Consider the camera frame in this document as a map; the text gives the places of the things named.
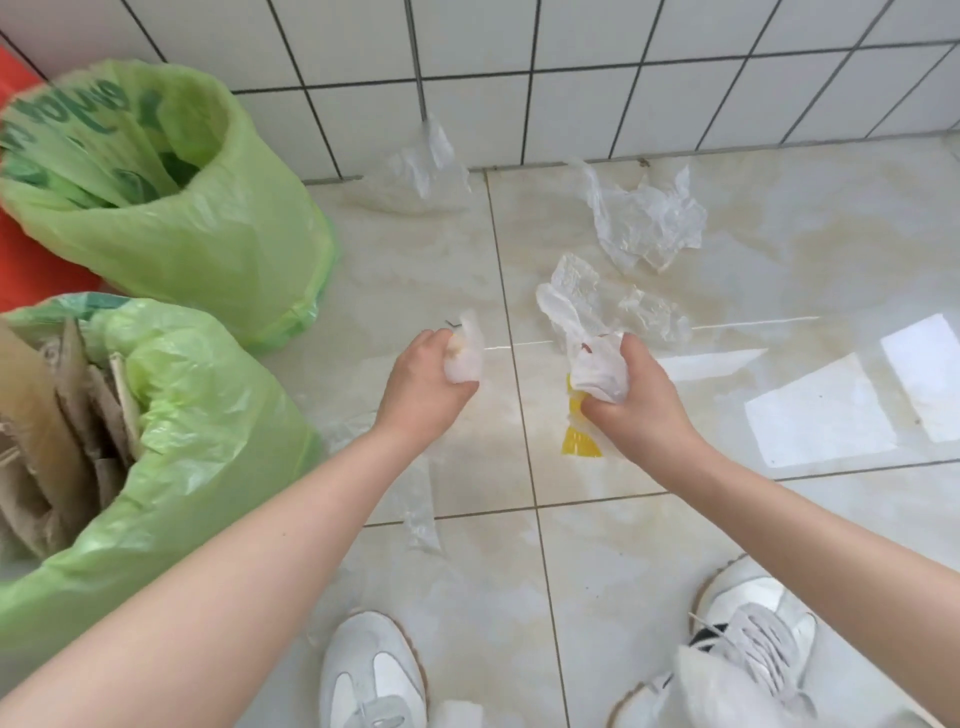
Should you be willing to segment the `person's left white sneaker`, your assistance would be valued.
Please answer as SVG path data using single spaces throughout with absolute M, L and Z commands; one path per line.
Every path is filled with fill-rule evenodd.
M 402 629 L 377 611 L 354 613 L 324 652 L 319 728 L 427 728 L 426 682 Z

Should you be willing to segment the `person's left forearm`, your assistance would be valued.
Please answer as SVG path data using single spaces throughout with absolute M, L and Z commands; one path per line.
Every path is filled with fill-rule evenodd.
M 233 728 L 425 449 L 375 426 L 43 664 L 0 728 Z

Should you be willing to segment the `yellow plastic wrapper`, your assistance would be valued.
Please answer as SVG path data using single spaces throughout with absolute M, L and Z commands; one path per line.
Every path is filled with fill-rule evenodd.
M 566 391 L 568 394 L 567 428 L 560 446 L 561 454 L 583 458 L 604 457 L 602 434 L 582 412 L 586 393 L 574 388 L 569 373 L 566 375 Z

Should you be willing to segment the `clear plastic wrapper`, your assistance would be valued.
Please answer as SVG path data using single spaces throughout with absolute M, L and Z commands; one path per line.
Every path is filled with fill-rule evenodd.
M 668 347 L 690 341 L 690 319 L 664 297 L 620 281 L 602 281 L 599 297 L 604 322 L 613 331 Z

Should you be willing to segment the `green trash bag with cardboard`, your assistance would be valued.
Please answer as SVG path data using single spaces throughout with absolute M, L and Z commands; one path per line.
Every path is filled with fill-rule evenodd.
M 30 345 L 69 317 L 94 362 L 124 358 L 144 453 L 71 547 L 0 581 L 4 659 L 49 659 L 321 454 L 282 384 L 210 314 L 94 293 L 0 314 Z

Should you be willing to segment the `person's white sneaker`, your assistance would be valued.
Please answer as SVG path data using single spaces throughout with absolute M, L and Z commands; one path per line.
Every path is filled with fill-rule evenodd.
M 688 641 L 679 648 L 731 662 L 781 702 L 806 698 L 817 715 L 803 683 L 818 619 L 754 559 L 742 555 L 702 584 L 689 614 L 689 627 Z M 624 695 L 606 728 L 652 728 L 676 654 L 665 673 Z
M 426 682 L 402 629 L 377 611 L 354 613 L 324 652 L 319 728 L 427 728 Z

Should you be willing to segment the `small white plastic piece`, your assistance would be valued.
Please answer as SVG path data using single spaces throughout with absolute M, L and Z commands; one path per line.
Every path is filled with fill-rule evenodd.
M 485 337 L 475 310 L 460 314 L 446 344 L 443 371 L 452 384 L 479 383 L 484 368 Z

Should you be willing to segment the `large crumpled white plastic wrap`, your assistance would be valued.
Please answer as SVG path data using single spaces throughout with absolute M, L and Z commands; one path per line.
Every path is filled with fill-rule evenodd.
M 709 213 L 692 196 L 689 165 L 664 189 L 643 181 L 627 190 L 604 185 L 581 159 L 566 164 L 576 172 L 576 194 L 591 210 L 598 243 L 620 273 L 642 262 L 660 274 L 681 251 L 702 248 Z

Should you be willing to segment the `brown cardboard scraps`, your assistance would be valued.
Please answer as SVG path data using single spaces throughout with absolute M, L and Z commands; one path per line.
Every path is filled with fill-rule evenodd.
M 63 552 L 144 455 L 126 359 L 95 364 L 79 321 L 37 346 L 0 322 L 0 554 Z

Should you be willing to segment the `clear crumpled plastic film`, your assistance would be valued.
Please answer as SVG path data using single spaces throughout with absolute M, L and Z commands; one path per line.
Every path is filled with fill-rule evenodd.
M 416 137 L 357 180 L 360 204 L 379 213 L 460 213 L 471 205 L 470 171 L 428 114 Z

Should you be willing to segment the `person's left hand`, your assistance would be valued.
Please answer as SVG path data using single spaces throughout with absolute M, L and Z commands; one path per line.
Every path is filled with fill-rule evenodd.
M 416 455 L 443 436 L 466 405 L 445 405 L 444 359 L 449 328 L 424 330 L 396 358 L 381 398 L 373 429 Z

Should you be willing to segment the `green printed trash bag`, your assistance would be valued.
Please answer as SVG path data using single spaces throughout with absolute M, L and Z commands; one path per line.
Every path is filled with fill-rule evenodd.
M 0 206 L 113 288 L 204 311 L 245 348 L 315 322 L 330 220 L 210 74 L 108 59 L 0 110 Z

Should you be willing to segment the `person's right forearm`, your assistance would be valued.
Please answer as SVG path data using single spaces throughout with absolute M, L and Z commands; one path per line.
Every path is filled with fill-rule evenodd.
M 960 573 L 702 441 L 644 470 L 735 541 L 944 728 L 960 728 Z

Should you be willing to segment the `orange plastic sheet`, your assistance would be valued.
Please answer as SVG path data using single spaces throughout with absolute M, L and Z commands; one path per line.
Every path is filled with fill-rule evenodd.
M 41 77 L 0 42 L 0 112 L 18 92 L 40 83 Z M 99 290 L 102 284 L 95 273 L 43 248 L 0 205 L 0 312 Z

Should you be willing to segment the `flat clear plastic film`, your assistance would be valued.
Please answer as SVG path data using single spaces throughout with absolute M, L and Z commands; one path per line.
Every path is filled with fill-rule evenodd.
M 365 411 L 322 425 L 319 437 L 325 457 L 336 455 L 375 423 L 376 412 Z M 417 455 L 380 497 L 365 527 L 400 525 L 406 545 L 412 550 L 439 553 L 442 550 L 435 521 L 434 490 L 429 452 Z

